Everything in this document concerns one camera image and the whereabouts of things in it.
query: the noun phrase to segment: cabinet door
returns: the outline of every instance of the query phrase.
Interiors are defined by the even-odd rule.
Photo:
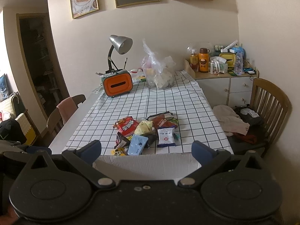
[[[245,104],[250,104],[251,93],[252,93],[251,91],[230,93],[228,106],[229,107],[235,107],[235,106],[240,107]]]
[[[232,77],[230,84],[230,93],[251,91],[253,80],[253,77]]]
[[[226,105],[229,92],[229,78],[199,79],[196,81],[202,88],[211,108],[217,105]]]

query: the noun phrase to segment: water bottle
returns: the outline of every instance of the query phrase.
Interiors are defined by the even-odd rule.
[[[237,53],[234,62],[234,72],[236,75],[242,75],[243,71],[243,55],[242,53]]]

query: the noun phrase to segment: yellow snack package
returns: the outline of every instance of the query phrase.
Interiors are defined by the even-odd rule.
[[[126,152],[125,152],[124,147],[121,147],[121,148],[118,148],[118,149],[113,149],[111,151],[111,153],[112,153],[113,156],[126,156]]]
[[[146,133],[151,133],[152,127],[153,127],[152,121],[143,120],[139,123],[139,125],[135,129],[134,134],[142,135],[142,134],[146,134]]]

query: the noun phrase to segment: white grid tablecloth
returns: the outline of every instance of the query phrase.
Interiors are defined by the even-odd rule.
[[[147,83],[139,83],[129,94],[113,99],[102,92],[63,150],[79,149],[90,141],[100,140],[101,154],[111,155],[118,132],[113,129],[113,124],[118,119],[132,116],[140,122],[150,115],[166,111],[178,118],[179,126],[175,131],[181,139],[176,141],[176,146],[163,148],[156,147],[157,140],[142,154],[191,152],[194,140],[214,150],[223,148],[233,153],[202,89],[185,71],[177,71],[174,86],[166,90],[151,90]]]

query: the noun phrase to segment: orange thermos bottle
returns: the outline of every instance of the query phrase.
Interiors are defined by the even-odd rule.
[[[200,48],[199,53],[199,72],[208,73],[209,49]]]

